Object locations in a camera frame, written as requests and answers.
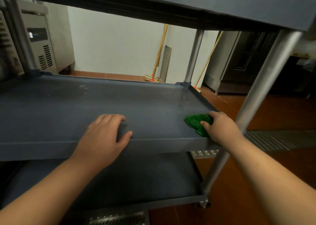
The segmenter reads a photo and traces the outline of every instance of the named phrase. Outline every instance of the person's left hand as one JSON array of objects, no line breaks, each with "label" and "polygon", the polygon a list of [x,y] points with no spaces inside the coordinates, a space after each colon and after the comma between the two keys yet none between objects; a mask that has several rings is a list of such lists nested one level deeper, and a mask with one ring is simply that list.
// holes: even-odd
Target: person's left hand
[{"label": "person's left hand", "polygon": [[93,169],[102,170],[109,166],[127,146],[132,131],[127,132],[116,142],[117,131],[123,115],[104,114],[91,123],[79,141],[77,148],[69,160],[85,163]]}]

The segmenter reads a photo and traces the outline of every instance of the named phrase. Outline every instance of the silver cart post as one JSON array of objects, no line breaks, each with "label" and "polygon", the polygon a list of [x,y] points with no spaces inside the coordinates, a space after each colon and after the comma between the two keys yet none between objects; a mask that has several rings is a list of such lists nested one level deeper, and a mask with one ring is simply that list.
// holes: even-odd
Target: silver cart post
[{"label": "silver cart post", "polygon": [[[279,32],[279,35],[235,119],[235,123],[242,133],[246,132],[249,123],[281,72],[301,35],[302,32],[300,31],[282,30]],[[228,158],[229,154],[224,149],[221,149],[215,157],[214,163],[202,184],[202,190],[205,194],[210,192],[212,185]]]},{"label": "silver cart post", "polygon": [[22,67],[25,73],[32,73],[33,75],[39,74],[40,71],[37,67],[36,60],[31,48],[31,42],[28,37],[26,27],[23,22],[22,13],[18,5],[17,0],[5,0],[6,7],[14,30],[16,32],[16,37],[18,39],[19,47],[23,56]]},{"label": "silver cart post", "polygon": [[193,76],[193,71],[195,67],[195,63],[197,62],[198,52],[200,50],[200,46],[203,39],[204,30],[197,29],[195,32],[194,42],[192,46],[192,51],[189,59],[188,68],[186,70],[185,79],[183,85],[185,87],[189,87],[191,85],[191,79]]}]

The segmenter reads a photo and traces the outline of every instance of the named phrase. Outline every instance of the gray shelf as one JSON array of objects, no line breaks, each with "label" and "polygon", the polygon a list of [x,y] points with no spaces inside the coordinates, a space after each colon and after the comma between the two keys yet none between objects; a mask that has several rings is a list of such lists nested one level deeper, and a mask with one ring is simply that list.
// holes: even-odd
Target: gray shelf
[{"label": "gray shelf", "polygon": [[[64,159],[20,162],[1,187],[3,208],[30,189]],[[69,214],[124,208],[140,211],[203,201],[201,175],[190,153],[121,156],[82,191]]]},{"label": "gray shelf", "polygon": [[218,149],[184,117],[216,110],[193,87],[62,75],[0,84],[0,161],[67,158],[101,114],[123,114],[123,154]]},{"label": "gray shelf", "polygon": [[316,0],[42,0],[204,30],[306,31]]}]

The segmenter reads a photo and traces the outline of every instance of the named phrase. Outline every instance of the green cloth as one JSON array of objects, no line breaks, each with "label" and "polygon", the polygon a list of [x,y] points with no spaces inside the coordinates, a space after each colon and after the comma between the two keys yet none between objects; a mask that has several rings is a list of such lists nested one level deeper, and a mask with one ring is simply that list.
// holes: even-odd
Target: green cloth
[{"label": "green cloth", "polygon": [[186,116],[184,121],[186,122],[187,125],[190,127],[194,128],[197,134],[199,134],[201,137],[210,137],[207,133],[207,131],[202,127],[200,124],[201,121],[205,121],[209,123],[210,125],[213,124],[214,118],[210,117],[207,114],[194,114],[191,116]]}]

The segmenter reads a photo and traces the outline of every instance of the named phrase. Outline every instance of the person's right arm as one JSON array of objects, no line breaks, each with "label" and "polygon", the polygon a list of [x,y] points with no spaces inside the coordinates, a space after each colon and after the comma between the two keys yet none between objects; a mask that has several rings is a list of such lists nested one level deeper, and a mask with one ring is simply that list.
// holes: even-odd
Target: person's right arm
[{"label": "person's right arm", "polygon": [[222,145],[253,185],[274,224],[316,224],[316,190],[243,137],[223,113],[210,112],[212,125],[201,122],[210,137]]}]

